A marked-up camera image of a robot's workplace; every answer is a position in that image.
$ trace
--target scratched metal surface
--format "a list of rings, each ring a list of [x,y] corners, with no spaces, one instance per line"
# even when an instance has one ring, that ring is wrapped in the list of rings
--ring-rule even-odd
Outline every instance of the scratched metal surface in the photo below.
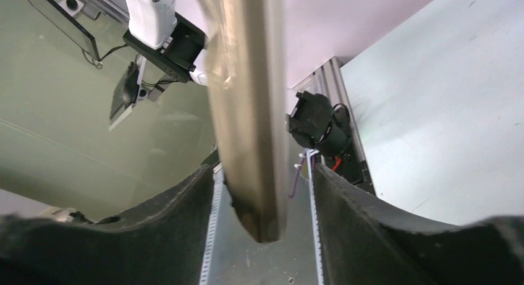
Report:
[[[310,193],[300,178],[282,241],[261,245],[244,231],[222,191],[208,284],[317,284]]]

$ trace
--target white mount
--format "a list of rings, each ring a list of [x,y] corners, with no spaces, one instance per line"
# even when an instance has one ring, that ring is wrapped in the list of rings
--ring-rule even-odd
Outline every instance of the white mount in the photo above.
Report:
[[[191,76],[191,79],[196,83],[204,86],[208,86],[208,75],[206,73],[206,70],[204,68],[204,58],[208,55],[208,51],[205,49],[202,49],[200,53],[198,53],[198,56],[196,57],[193,64],[195,65],[195,70],[193,72],[189,72],[189,76]]]
[[[158,49],[177,25],[175,0],[125,0],[129,32],[150,48]]]

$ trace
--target cable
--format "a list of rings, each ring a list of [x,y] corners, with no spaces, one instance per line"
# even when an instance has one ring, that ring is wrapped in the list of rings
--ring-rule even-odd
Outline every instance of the cable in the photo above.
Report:
[[[85,51],[82,47],[80,47],[80,49],[82,50],[82,55],[83,55],[83,58],[85,58],[85,60],[87,62],[89,62],[90,65],[94,66],[95,68],[97,69],[102,69],[102,61],[108,57],[109,55],[111,55],[113,52],[117,51],[117,50],[120,50],[122,48],[125,48],[125,47],[129,47],[128,44],[124,44],[124,45],[120,45],[120,46],[116,46],[116,47],[113,47],[111,48],[106,54],[104,54],[104,56],[102,56],[102,58],[99,60],[99,61],[96,61],[91,55],[89,55],[89,53],[87,53],[87,51]]]
[[[337,163],[333,168],[331,168],[332,171],[336,171],[342,163],[342,158],[339,158],[338,156],[335,156],[335,160],[337,161]]]
[[[316,174],[315,155],[311,155],[310,165],[312,167],[312,169],[310,170],[311,171],[311,179],[312,179],[315,176],[315,174]]]
[[[122,48],[126,48],[126,47],[129,47],[129,45],[128,44],[124,44],[124,45],[120,45],[120,46],[116,46],[116,47],[111,48],[104,56],[102,56],[102,58],[99,60],[99,62],[102,62],[104,60],[104,58],[108,57],[113,52],[115,52],[117,50],[120,50]]]
[[[86,62],[88,62],[90,65],[94,66],[95,68],[99,70],[102,69],[102,64],[95,63],[95,60],[92,57],[91,57],[91,60],[87,58],[89,54],[84,49],[82,49],[82,55],[83,55],[83,58],[85,58]]]
[[[302,169],[302,165],[304,164],[304,161],[306,160],[307,151],[308,150],[305,149],[302,154],[299,154],[300,159],[298,160],[298,163],[295,164],[295,168],[297,168],[297,173],[295,174],[295,180],[293,181],[293,188],[291,190],[291,193],[287,195],[289,198],[294,198],[295,193],[297,192],[298,177],[300,176],[300,170]]]
[[[345,114],[346,114],[346,116],[347,116],[347,119],[350,119],[350,116],[349,116],[349,108],[348,108],[345,104],[343,104],[343,103],[338,103],[338,104],[335,104],[335,105],[333,106],[333,110],[336,111],[338,106],[342,106],[342,107],[345,109]],[[333,114],[333,120],[335,120],[335,123],[336,123],[338,126],[341,126],[340,122],[339,122],[339,121],[337,120],[337,118],[335,117],[335,114]]]
[[[144,85],[144,86],[146,86],[146,87],[154,88],[155,86],[157,86],[157,85],[159,85],[159,84],[171,84],[171,83],[175,83],[175,82],[178,82],[178,80],[174,80],[174,79],[168,80],[168,79],[165,79],[165,80],[160,80],[160,81],[156,82],[155,84],[148,83],[148,82],[146,82],[146,81],[142,81],[142,85]]]

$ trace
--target black cable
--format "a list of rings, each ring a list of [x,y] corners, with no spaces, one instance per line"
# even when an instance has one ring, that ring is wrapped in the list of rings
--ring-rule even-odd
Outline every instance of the black cable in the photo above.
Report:
[[[161,81],[158,81],[156,82],[157,84],[171,84],[171,83],[175,83],[175,82],[178,82],[178,80],[174,80],[174,79],[170,79],[170,80],[161,80]]]
[[[94,66],[95,68],[99,70],[102,69],[102,64],[95,63],[95,60],[92,57],[91,57],[91,60],[87,58],[88,53],[84,49],[82,49],[82,55],[83,55],[83,58],[85,58],[85,61],[88,62],[90,65]]]
[[[108,57],[109,55],[111,55],[111,53],[117,51],[117,50],[120,50],[122,48],[126,48],[126,47],[129,47],[128,44],[124,44],[124,45],[120,45],[120,46],[116,46],[116,47],[113,47],[111,48],[104,56],[102,56],[102,58],[99,60],[99,62],[102,62],[104,60],[104,58]]]
[[[85,51],[83,48],[80,48],[82,49],[82,55],[83,55],[83,58],[85,58],[85,60],[87,62],[89,62],[90,65],[94,66],[95,68],[97,69],[102,69],[102,61],[108,57],[109,55],[111,55],[113,52],[117,51],[117,50],[120,50],[122,48],[125,48],[125,47],[129,47],[128,44],[124,44],[124,45],[120,45],[120,46],[116,46],[116,47],[113,47],[111,48],[106,54],[104,54],[104,56],[102,56],[102,58],[99,60],[99,61],[96,61],[95,59],[93,59],[91,56],[91,61],[89,61],[89,59],[87,58],[87,55],[89,55],[89,53],[87,53],[87,51]]]

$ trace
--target shiny metal rod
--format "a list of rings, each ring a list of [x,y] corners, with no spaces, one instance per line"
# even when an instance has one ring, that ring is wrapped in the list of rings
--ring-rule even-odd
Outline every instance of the shiny metal rod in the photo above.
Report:
[[[279,240],[287,217],[282,0],[199,0],[209,102],[233,207],[257,242]]]

